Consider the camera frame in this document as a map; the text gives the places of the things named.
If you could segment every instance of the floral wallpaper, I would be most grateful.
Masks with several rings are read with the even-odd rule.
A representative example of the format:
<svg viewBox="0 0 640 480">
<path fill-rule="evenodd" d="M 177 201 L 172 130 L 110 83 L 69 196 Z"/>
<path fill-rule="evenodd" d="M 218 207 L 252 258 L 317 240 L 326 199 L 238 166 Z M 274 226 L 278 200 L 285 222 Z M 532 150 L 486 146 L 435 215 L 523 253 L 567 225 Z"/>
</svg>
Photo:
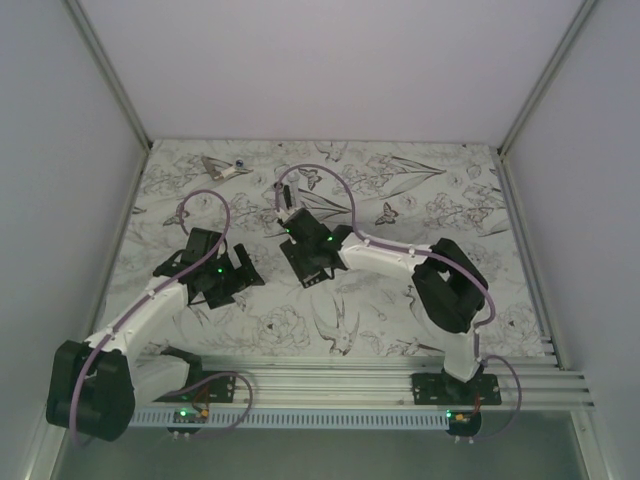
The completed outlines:
<svg viewBox="0 0 640 480">
<path fill-rule="evenodd" d="M 242 160 L 244 170 L 213 181 L 202 156 L 219 170 Z M 286 240 L 273 213 L 273 184 L 296 163 L 334 169 L 353 189 L 362 228 L 378 237 L 432 244 L 456 241 L 490 283 L 498 318 L 482 332 L 482 349 L 510 356 L 543 355 L 504 199 L 488 147 L 380 142 L 156 142 L 142 177 L 102 323 L 120 313 L 153 269 L 184 247 L 178 202 L 197 188 L 229 201 L 229 245 L 243 243 L 262 287 L 209 310 L 193 305 L 162 326 L 148 349 L 174 347 L 203 355 L 385 357 L 437 354 L 421 327 L 411 285 L 365 271 L 303 289 L 279 249 Z M 304 168 L 290 180 L 311 212 L 330 228 L 348 223 L 348 199 L 323 171 Z M 199 195 L 185 209 L 187 228 L 220 231 L 224 211 Z M 486 318 L 486 311 L 479 314 Z"/>
</svg>

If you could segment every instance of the cable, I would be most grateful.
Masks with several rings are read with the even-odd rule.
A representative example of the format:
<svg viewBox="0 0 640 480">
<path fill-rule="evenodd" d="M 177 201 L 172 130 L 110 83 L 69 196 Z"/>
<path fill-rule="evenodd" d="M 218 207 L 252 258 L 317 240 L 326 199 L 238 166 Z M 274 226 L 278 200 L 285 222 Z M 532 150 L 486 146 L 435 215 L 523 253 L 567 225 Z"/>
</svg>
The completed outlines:
<svg viewBox="0 0 640 480">
<path fill-rule="evenodd" d="M 323 170 L 328 174 L 332 175 L 336 180 L 338 180 L 338 182 L 340 182 L 340 184 L 344 188 L 344 191 L 347 193 L 347 196 L 349 197 L 349 202 L 351 203 L 351 226 L 353 227 L 353 233 L 360 240 L 362 240 L 365 243 L 368 243 L 369 245 L 373 245 L 374 247 L 383 248 L 386 250 L 390 250 L 392 252 L 408 253 L 410 255 L 423 255 L 425 257 L 430 257 L 430 258 L 433 258 L 434 260 L 438 260 L 444 263 L 445 265 L 453 268 L 454 270 L 457 270 L 458 272 L 460 272 L 462 275 L 464 275 L 467 278 L 467 280 L 469 280 L 480 291 L 480 293 L 482 293 L 484 298 L 487 300 L 487 304 L 489 305 L 489 317 L 487 317 L 486 320 L 482 320 L 481 322 L 476 322 L 474 324 L 474 355 L 476 358 L 480 358 L 480 337 L 477 333 L 477 328 L 488 325 L 496 317 L 496 304 L 494 303 L 493 298 L 491 298 L 491 294 L 489 294 L 489 291 L 484 287 L 484 285 L 482 285 L 482 283 L 480 283 L 480 281 L 476 277 L 474 277 L 473 274 L 471 274 L 471 272 L 469 272 L 466 268 L 464 268 L 461 265 L 458 265 L 456 262 L 448 259 L 443 255 L 439 255 L 430 250 L 411 249 L 411 247 L 407 248 L 399 245 L 391 245 L 383 241 L 380 241 L 379 239 L 366 235 L 365 233 L 360 231 L 356 223 L 356 201 L 355 201 L 355 198 L 353 197 L 353 192 L 351 191 L 351 188 L 349 188 L 349 185 L 347 185 L 347 182 L 345 182 L 342 179 L 342 177 L 340 177 L 340 175 L 338 175 L 336 172 L 334 172 L 330 168 L 325 167 L 324 165 L 317 165 L 314 163 L 303 163 L 300 165 L 294 165 L 293 167 L 289 167 L 284 172 L 282 172 L 282 174 L 280 174 L 280 178 L 278 178 L 278 180 L 276 181 L 276 185 L 280 186 L 279 188 L 276 188 L 276 202 L 275 202 L 276 211 L 280 209 L 280 195 L 278 195 L 278 193 L 282 188 L 282 180 L 284 180 L 284 177 L 286 177 L 289 172 L 293 170 L 297 170 L 299 168 L 317 168 L 319 170 Z"/>
<path fill-rule="evenodd" d="M 196 438 L 211 438 L 211 437 L 218 437 L 220 435 L 224 435 L 225 433 L 229 433 L 232 430 L 235 430 L 238 425 L 240 425 L 242 422 L 244 422 L 245 418 L 247 418 L 247 415 L 249 415 L 249 412 L 251 411 L 251 409 L 253 408 L 253 388 L 251 387 L 251 384 L 249 383 L 249 380 L 247 380 L 243 375 L 239 374 L 238 372 L 220 372 L 220 373 L 214 373 L 213 375 L 209 375 L 206 378 L 203 378 L 202 380 L 200 380 L 199 382 L 194 383 L 193 385 L 189 386 L 189 387 L 185 387 L 181 390 L 176 390 L 175 392 L 169 392 L 166 394 L 166 396 L 168 397 L 175 397 L 178 395 L 184 395 L 185 393 L 189 393 L 192 390 L 195 390 L 196 388 L 205 385 L 209 382 L 211 382 L 212 380 L 216 380 L 217 378 L 222 378 L 222 377 L 235 377 L 238 378 L 240 380 L 242 380 L 244 382 L 244 384 L 247 386 L 247 390 L 249 391 L 249 402 L 247 403 L 247 408 L 245 408 L 244 412 L 242 412 L 242 414 L 238 417 L 238 419 L 231 423 L 230 425 L 227 425 L 226 427 L 223 427 L 219 430 L 216 430 L 215 432 L 212 433 L 199 433 L 197 435 L 194 435 L 194 437 Z"/>
<path fill-rule="evenodd" d="M 513 411 L 513 414 L 511 414 L 511 418 L 509 418 L 509 421 L 504 427 L 502 427 L 497 432 L 492 433 L 490 435 L 485 435 L 484 437 L 482 436 L 473 437 L 474 442 L 478 440 L 479 441 L 491 440 L 497 437 L 498 435 L 502 435 L 503 433 L 506 433 L 513 426 L 516 417 L 518 416 L 518 414 L 520 413 L 520 410 L 522 409 L 522 385 L 520 384 L 520 377 L 518 377 L 518 374 L 516 373 L 516 369 L 513 368 L 513 366 L 509 362 L 507 362 L 506 358 L 501 357 L 500 355 L 487 355 L 483 362 L 484 365 L 486 366 L 489 363 L 489 360 L 491 359 L 500 360 L 509 369 L 509 371 L 511 372 L 511 375 L 513 375 L 513 379 L 516 381 L 516 388 L 518 389 L 518 400 L 516 402 L 516 408 Z"/>
<path fill-rule="evenodd" d="M 158 287 L 154 289 L 155 293 L 162 291 L 172 283 L 178 281 L 180 278 L 184 277 L 185 275 L 188 275 L 193 270 L 195 270 L 200 265 L 202 265 L 207 260 L 209 260 L 209 258 L 211 258 L 216 253 L 218 248 L 220 248 L 220 245 L 222 245 L 222 242 L 224 241 L 225 237 L 227 236 L 227 233 L 229 232 L 229 227 L 231 226 L 231 210 L 229 209 L 229 204 L 227 203 L 227 201 L 224 199 L 222 195 L 220 195 L 217 192 L 214 192 L 213 190 L 207 190 L 207 189 L 194 190 L 193 192 L 189 193 L 186 197 L 184 197 L 182 202 L 180 202 L 180 204 L 178 205 L 178 209 L 177 209 L 178 221 L 180 222 L 180 227 L 182 228 L 182 230 L 188 234 L 184 226 L 184 219 L 182 218 L 184 213 L 184 206 L 191 197 L 194 197 L 195 195 L 198 195 L 200 193 L 209 193 L 217 197 L 222 202 L 222 206 L 224 207 L 224 210 L 227 216 L 224 229 L 222 230 L 222 235 L 220 236 L 216 244 L 211 248 L 211 250 L 209 250 L 209 252 L 207 252 L 205 256 L 203 256 L 200 260 L 195 262 L 190 267 L 185 268 L 183 271 L 177 273 L 173 277 L 162 282 Z M 152 295 L 144 295 L 136 303 L 134 303 L 129 310 L 127 310 L 127 312 L 113 326 L 112 328 L 113 332 L 111 334 L 106 334 L 104 338 L 100 340 L 100 342 L 98 342 L 98 344 L 94 347 L 93 351 L 91 352 L 91 354 L 89 354 L 89 357 L 84 362 L 84 365 L 80 370 L 80 373 L 78 374 L 78 380 L 76 382 L 75 387 L 73 388 L 73 394 L 71 395 L 71 407 L 69 409 L 69 430 L 71 432 L 71 440 L 78 447 L 82 446 L 82 444 L 80 443 L 80 439 L 78 438 L 78 403 L 80 402 L 80 393 L 82 391 L 82 386 L 84 385 L 84 381 L 87 377 L 87 374 L 89 373 L 89 369 L 93 365 L 93 362 L 95 361 L 95 359 L 98 357 L 98 354 L 102 351 L 104 346 L 112 338 L 112 335 L 117 333 L 123 327 L 123 325 L 133 316 L 133 314 L 136 313 L 151 298 L 152 298 Z"/>
<path fill-rule="evenodd" d="M 349 202 L 351 203 L 351 226 L 353 227 L 353 233 L 356 235 L 356 237 L 358 237 L 360 240 L 362 240 L 363 242 L 365 242 L 365 244 L 368 245 L 373 245 L 374 247 L 378 247 L 378 248 L 383 248 L 386 250 L 390 250 L 392 252 L 399 252 L 399 253 L 408 253 L 410 255 L 423 255 L 425 257 L 430 257 L 433 258 L 435 260 L 438 260 L 442 263 L 444 263 L 445 265 L 453 268 L 454 270 L 457 270 L 458 272 L 460 272 L 462 275 L 464 275 L 467 280 L 469 280 L 479 291 L 480 293 L 482 293 L 482 295 L 484 296 L 484 298 L 487 301 L 487 305 L 489 305 L 489 316 L 486 318 L 486 320 L 482 320 L 480 322 L 476 322 L 473 325 L 473 338 L 474 338 L 474 343 L 473 343 L 473 351 L 474 351 L 474 356 L 476 357 L 476 359 L 478 359 L 478 361 L 481 361 L 481 357 L 480 357 L 480 335 L 478 334 L 478 327 L 483 327 L 485 325 L 490 324 L 495 318 L 496 318 L 496 304 L 493 301 L 493 298 L 491 297 L 491 294 L 489 293 L 489 291 L 484 287 L 484 285 L 482 285 L 482 283 L 480 283 L 480 281 L 473 276 L 473 274 L 471 274 L 471 272 L 469 272 L 466 268 L 464 268 L 462 265 L 457 264 L 456 262 L 448 259 L 447 257 L 443 256 L 443 255 L 439 255 L 437 253 L 434 253 L 430 250 L 420 250 L 420 249 L 411 249 L 411 247 L 407 248 L 404 246 L 400 246 L 400 245 L 392 245 L 392 244 L 388 244 L 385 243 L 383 241 L 380 241 L 379 239 L 376 239 L 374 237 L 371 237 L 369 235 L 366 235 L 365 233 L 363 233 L 359 228 L 358 225 L 356 223 L 356 201 L 355 198 L 353 197 L 353 192 L 351 191 L 351 188 L 349 188 L 349 185 L 347 184 L 347 182 L 345 182 L 342 177 L 340 177 L 340 175 L 338 175 L 336 172 L 334 172 L 333 170 L 331 170 L 330 168 L 325 167 L 324 165 L 318 165 L 318 164 L 313 164 L 313 163 L 304 163 L 304 164 L 300 164 L 300 165 L 294 165 L 293 167 L 289 167 L 287 168 L 284 172 L 282 172 L 280 174 L 280 177 L 278 178 L 278 180 L 276 181 L 276 185 L 279 186 L 278 188 L 276 188 L 276 198 L 275 198 L 275 207 L 276 207 L 276 211 L 280 209 L 280 195 L 279 192 L 282 189 L 282 181 L 284 180 L 284 178 L 287 176 L 287 174 L 293 170 L 297 170 L 299 168 L 317 168 L 319 170 L 323 170 L 325 172 L 327 172 L 328 174 L 332 175 L 344 188 L 344 191 L 347 194 L 347 197 L 349 197 Z M 509 420 L 509 423 L 507 423 L 507 425 L 505 426 L 505 428 L 503 428 L 502 430 L 500 430 L 497 433 L 494 433 L 492 435 L 489 435 L 487 437 L 480 437 L 479 440 L 486 440 L 489 438 L 494 438 L 496 435 L 508 430 L 509 428 L 511 428 L 511 425 L 513 425 L 513 420 L 516 418 L 516 416 L 518 415 L 518 413 L 520 412 L 520 408 L 522 406 L 522 387 L 520 385 L 520 379 L 518 377 L 518 374 L 516 373 L 515 369 L 511 366 L 511 364 L 509 364 L 509 362 L 507 362 L 506 359 L 504 359 L 503 357 L 500 357 L 498 355 L 487 355 L 487 357 L 482 360 L 483 364 L 488 363 L 489 359 L 498 359 L 501 362 L 503 362 L 507 368 L 511 371 L 511 373 L 513 374 L 514 379 L 516 380 L 516 385 L 518 387 L 518 403 L 516 405 L 516 409 L 514 411 L 514 414 L 512 415 L 511 419 Z"/>
</svg>

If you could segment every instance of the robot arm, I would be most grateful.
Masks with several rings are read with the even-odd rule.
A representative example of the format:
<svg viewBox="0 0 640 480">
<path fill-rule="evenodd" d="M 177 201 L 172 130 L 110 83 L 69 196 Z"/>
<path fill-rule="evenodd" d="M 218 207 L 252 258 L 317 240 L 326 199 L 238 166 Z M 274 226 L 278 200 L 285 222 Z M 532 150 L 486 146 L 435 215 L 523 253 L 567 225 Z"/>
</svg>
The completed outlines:
<svg viewBox="0 0 640 480">
<path fill-rule="evenodd" d="M 200 358 L 187 352 L 168 348 L 161 355 L 145 358 L 144 362 L 139 360 L 153 334 L 179 315 L 197 295 L 202 294 L 213 309 L 233 303 L 232 295 L 250 285 L 264 285 L 244 246 L 239 244 L 234 247 L 240 261 L 238 268 L 233 266 L 225 249 L 177 282 L 156 291 L 166 280 L 205 256 L 219 238 L 219 233 L 192 229 L 186 248 L 156 268 L 154 278 L 132 305 L 144 296 L 150 298 L 122 328 L 114 327 L 126 313 L 83 343 L 67 341 L 58 348 L 47 399 L 49 423 L 69 427 L 71 398 L 80 370 L 105 337 L 109 340 L 99 350 L 78 403 L 77 427 L 82 433 L 115 440 L 127 428 L 136 406 L 144 406 L 201 379 Z"/>
<path fill-rule="evenodd" d="M 483 307 L 484 297 L 467 278 L 426 255 L 371 245 L 358 238 L 349 226 L 339 225 L 331 232 L 304 208 L 281 210 L 279 215 L 291 237 L 280 248 L 303 287 L 333 278 L 335 270 L 368 270 L 412 282 L 420 296 L 426 320 L 430 320 L 423 326 L 437 343 L 433 346 L 445 353 L 445 372 L 461 382 L 468 382 L 475 376 L 480 365 L 474 354 L 471 322 Z M 411 251 L 413 248 L 415 252 L 431 251 L 447 257 L 488 286 L 451 240 L 441 239 L 432 246 L 385 243 L 402 247 L 399 250 Z"/>
</svg>

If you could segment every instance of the white wall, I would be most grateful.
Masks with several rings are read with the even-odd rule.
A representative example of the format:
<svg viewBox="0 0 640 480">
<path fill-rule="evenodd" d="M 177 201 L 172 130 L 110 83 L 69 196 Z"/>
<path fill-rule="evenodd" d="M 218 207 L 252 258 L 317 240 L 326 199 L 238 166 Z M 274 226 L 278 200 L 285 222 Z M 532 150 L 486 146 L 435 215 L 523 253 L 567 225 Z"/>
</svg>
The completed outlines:
<svg viewBox="0 0 640 480">
<path fill-rule="evenodd" d="M 601 2 L 510 159 L 563 338 L 640 478 L 640 2 Z"/>
<path fill-rule="evenodd" d="M 580 0 L 82 0 L 152 137 L 499 146 Z"/>
<path fill-rule="evenodd" d="M 0 2 L 0 478 L 87 328 L 142 154 L 62 3 Z"/>
</svg>

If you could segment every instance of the flower print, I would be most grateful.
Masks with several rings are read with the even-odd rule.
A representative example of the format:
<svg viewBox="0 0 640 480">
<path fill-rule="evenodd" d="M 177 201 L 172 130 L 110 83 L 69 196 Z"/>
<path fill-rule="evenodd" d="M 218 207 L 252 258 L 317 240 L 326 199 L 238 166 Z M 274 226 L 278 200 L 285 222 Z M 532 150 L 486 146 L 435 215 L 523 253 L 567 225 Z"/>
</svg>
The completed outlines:
<svg viewBox="0 0 640 480">
<path fill-rule="evenodd" d="M 258 320 L 253 332 L 263 355 L 297 355 L 310 344 L 304 318 L 291 306 L 277 307 Z"/>
</svg>

